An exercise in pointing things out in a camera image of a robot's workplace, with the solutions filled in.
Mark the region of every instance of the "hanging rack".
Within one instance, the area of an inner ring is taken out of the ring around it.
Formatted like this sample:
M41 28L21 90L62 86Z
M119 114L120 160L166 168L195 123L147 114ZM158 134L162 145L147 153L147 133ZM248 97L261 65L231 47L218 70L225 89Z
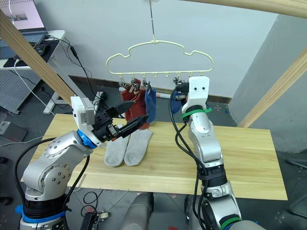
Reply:
M204 53L202 51L198 51L198 50L193 50L192 52L188 53L188 52L186 52L185 47L183 45L179 44L179 43L170 42L170 41L163 41L163 40L156 40L155 34L154 34L154 25L153 25L154 24L154 20L153 20L151 0L149 0L149 4L150 4L151 22L152 22L152 30L153 30L153 37L154 37L153 40L150 41L150 42L143 42L143 43L139 43L139 44L136 44L136 45L133 45L133 46L129 47L128 48L128 55L123 55L122 53L118 53L118 54L114 54L114 55L110 56L106 60L106 68L107 68L107 70L110 73L112 73L112 74L119 75L119 77L121 79L123 79L123 75L131 75L132 79L133 79L134 75L141 74L143 76L144 80L146 80L146 75L147 74L153 74L154 77L157 77L158 74L165 74L166 77L169 77L169 74L175 73L175 74L177 74L177 76L179 78L182 73L188 73L189 77L191 77L193 73L199 73L201 76L203 76L205 72L211 71L213 69L214 61L213 61L212 57L209 54L206 54L206 53ZM211 68L210 69L206 69L206 70L200 69L200 70L150 71L150 72L113 72L113 71L111 71L111 69L109 67L110 60L116 58L117 56L121 56L123 58L129 58L131 56L131 50L132 49L134 49L136 47L139 47L139 46L145 46L145 45L149 45L149 44L156 45L156 44L159 44L159 43L164 43L164 44L170 44L170 45L178 46L178 47L182 48L183 54L188 55L188 56L192 56L194 53L198 53L198 54L204 55L207 58L209 58L209 60L211 61Z

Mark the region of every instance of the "laptop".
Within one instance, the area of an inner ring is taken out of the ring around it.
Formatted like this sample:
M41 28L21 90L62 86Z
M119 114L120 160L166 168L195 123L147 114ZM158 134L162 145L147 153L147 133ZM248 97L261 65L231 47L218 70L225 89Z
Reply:
M47 31L33 0L0 0L0 9L28 42L39 45L44 40ZM1 39L0 59L13 58L15 55L14 51Z

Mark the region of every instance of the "green cable tie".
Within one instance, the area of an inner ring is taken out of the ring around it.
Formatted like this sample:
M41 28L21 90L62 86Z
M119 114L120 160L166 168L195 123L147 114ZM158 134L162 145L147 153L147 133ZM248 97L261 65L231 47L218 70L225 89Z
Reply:
M190 112L187 112L185 114L182 115L182 119L184 119L185 117L187 116L190 116L194 113L201 113L201 112L205 112L205 113L208 113L208 112L211 112L212 111L212 108L209 108L209 109L196 109L196 110L193 110L193 111L190 111Z
M226 221L221 225L220 230L224 230L224 228L225 228L227 225L229 225L229 224L231 224L231 223L233 223L233 222L241 221L241 220L242 220L242 219L239 218L239 217L230 218L230 219L226 220Z

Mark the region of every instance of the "wooden tabletop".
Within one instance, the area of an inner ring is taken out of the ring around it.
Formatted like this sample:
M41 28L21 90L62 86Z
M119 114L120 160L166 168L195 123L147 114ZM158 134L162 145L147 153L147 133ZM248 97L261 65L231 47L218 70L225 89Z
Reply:
M115 124L125 123L123 119L113 121ZM153 135L144 159L138 166L131 167L122 163L116 168L108 167L104 164L106 148L96 148L79 186L193 194L195 162L176 146L172 124L153 122L149 129L153 131ZM226 175L236 197L287 200L269 130L225 126L215 126L214 129L221 144ZM73 117L56 114L43 139L58 137L71 130L77 130ZM191 144L188 128L182 131L182 135ZM44 143L37 148L32 161L42 154L46 145ZM70 186L84 162L85 160L73 171Z

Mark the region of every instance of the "wooden beam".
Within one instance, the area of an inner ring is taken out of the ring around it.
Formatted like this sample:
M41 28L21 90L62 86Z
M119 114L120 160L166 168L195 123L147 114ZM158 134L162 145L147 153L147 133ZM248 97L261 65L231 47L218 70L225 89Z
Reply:
M307 47L277 80L261 100L243 118L238 127L251 126L280 96L307 71Z
M307 18L307 0L186 0Z
M47 85L71 105L73 91L33 49L1 10L0 37Z

